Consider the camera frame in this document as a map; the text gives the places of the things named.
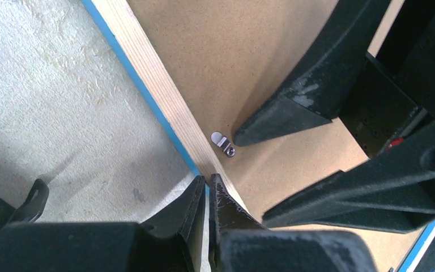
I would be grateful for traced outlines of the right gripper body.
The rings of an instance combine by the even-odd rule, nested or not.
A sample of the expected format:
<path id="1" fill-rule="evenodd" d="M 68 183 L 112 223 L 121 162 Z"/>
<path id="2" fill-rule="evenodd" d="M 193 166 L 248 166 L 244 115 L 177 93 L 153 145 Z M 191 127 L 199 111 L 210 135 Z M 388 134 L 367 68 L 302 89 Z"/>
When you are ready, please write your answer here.
<path id="1" fill-rule="evenodd" d="M 405 1 L 340 115 L 367 157 L 435 120 L 435 1 Z"/>

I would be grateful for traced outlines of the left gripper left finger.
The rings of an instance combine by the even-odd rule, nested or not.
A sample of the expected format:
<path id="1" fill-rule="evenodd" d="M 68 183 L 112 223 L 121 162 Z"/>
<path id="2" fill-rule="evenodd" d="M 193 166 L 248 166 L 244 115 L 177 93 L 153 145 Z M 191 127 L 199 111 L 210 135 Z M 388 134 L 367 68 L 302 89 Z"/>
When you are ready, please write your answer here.
<path id="1" fill-rule="evenodd" d="M 197 271 L 205 183 L 195 177 L 142 223 L 13 223 L 0 231 L 0 271 Z"/>

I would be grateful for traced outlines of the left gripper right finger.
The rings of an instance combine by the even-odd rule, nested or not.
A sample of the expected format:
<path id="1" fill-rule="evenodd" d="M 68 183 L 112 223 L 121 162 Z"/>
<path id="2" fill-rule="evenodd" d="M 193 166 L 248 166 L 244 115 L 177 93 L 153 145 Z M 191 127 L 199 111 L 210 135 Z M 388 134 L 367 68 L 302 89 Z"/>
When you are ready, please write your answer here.
<path id="1" fill-rule="evenodd" d="M 213 174 L 208 261 L 212 271 L 375 271 L 364 241 L 347 231 L 272 231 Z"/>

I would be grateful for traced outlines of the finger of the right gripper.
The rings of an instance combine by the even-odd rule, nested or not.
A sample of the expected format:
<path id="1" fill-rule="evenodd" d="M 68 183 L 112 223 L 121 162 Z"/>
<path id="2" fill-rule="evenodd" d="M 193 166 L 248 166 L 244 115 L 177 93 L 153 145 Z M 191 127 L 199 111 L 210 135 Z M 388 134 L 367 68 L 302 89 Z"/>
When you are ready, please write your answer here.
<path id="1" fill-rule="evenodd" d="M 390 1 L 338 1 L 276 91 L 233 133 L 237 146 L 329 124 L 337 118 Z"/>
<path id="2" fill-rule="evenodd" d="M 391 149 L 338 171 L 263 214 L 267 227 L 304 224 L 409 233 L 435 220 L 435 121 Z"/>

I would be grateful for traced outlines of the brown backing board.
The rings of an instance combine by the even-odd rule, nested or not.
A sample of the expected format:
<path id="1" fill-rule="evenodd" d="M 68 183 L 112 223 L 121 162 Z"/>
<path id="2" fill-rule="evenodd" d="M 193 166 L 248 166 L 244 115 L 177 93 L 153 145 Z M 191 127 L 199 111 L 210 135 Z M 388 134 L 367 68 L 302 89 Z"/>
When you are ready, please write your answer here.
<path id="1" fill-rule="evenodd" d="M 230 137 L 312 44 L 335 1 L 130 1 L 129 6 L 207 137 Z M 339 119 L 226 157 L 225 174 L 256 219 L 367 156 Z"/>

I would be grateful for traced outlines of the blue wooden picture frame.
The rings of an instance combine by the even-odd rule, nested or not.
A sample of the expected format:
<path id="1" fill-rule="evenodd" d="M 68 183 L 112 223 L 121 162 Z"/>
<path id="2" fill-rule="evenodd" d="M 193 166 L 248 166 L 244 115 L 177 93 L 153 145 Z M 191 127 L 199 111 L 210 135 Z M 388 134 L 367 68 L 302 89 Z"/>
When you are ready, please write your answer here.
<path id="1" fill-rule="evenodd" d="M 159 55 L 156 53 L 156 50 L 151 44 L 148 36 L 146 35 L 139 21 L 135 17 L 132 9 L 129 6 L 129 2 L 130 1 L 91 1 L 90 6 L 92 7 L 93 10 L 97 12 L 97 16 L 100 18 L 100 20 L 104 22 L 106 27 L 106 33 L 110 35 L 111 43 L 116 48 L 116 51 L 119 53 L 123 63 L 126 65 L 126 67 L 129 70 L 133 72 L 135 76 L 139 78 L 140 81 L 139 89 L 141 91 L 148 92 L 152 96 L 153 100 L 159 107 L 160 111 L 167 119 L 174 134 L 179 139 L 181 147 L 186 150 L 187 158 L 192 160 L 194 165 L 199 170 L 199 172 L 207 177 L 208 183 L 210 182 L 211 175 L 216 173 L 219 174 L 222 177 L 224 184 L 228 192 L 230 193 L 230 195 L 252 216 L 252 214 L 248 211 L 247 207 L 245 206 L 238 191 L 234 187 L 233 183 L 230 181 L 229 177 L 225 174 L 224 168 L 219 158 L 216 155 L 216 150 L 219 150 L 226 157 L 232 158 L 236 155 L 236 149 L 240 146 L 234 144 L 233 134 L 230 137 L 228 137 L 219 131 L 215 131 L 209 137 L 205 135 L 205 133 L 202 131 L 199 124 L 197 123 L 195 117 L 193 116 L 192 112 L 190 111 L 189 107 L 187 106 L 186 101 L 183 99 L 180 91 L 176 87 L 173 79 L 170 77 L 169 73 L 167 72 L 162 60 L 160 59 Z M 368 51 L 365 55 L 365 63 L 366 63 L 367 55 L 371 55 L 375 57 L 374 55 L 369 53 L 369 48 L 368 48 Z M 407 138 L 400 139 L 398 142 L 391 144 L 389 148 L 385 149 L 384 151 L 387 151 L 392 147 L 397 146 Z M 323 230 L 326 226 L 330 226 L 324 224 L 304 224 L 304 225 L 290 226 L 290 227 L 267 227 L 263 224 L 262 217 L 261 219 L 256 219 L 255 217 L 253 218 L 266 228 L 276 228 L 279 230 Z M 336 231 L 353 229 L 350 227 L 339 227 L 339 226 L 330 226 L 330 227 Z M 400 241 L 395 237 L 396 234 L 395 232 L 376 231 L 376 230 L 369 230 L 369 229 L 361 229 L 361 230 L 367 231 L 368 233 L 367 238 L 369 240 L 375 240 L 375 244 L 372 245 L 372 248 L 379 249 L 382 251 L 382 254 L 380 254 L 377 258 L 379 261 L 384 261 L 388 259 L 393 255 L 394 252 L 398 252 L 402 247 Z"/>

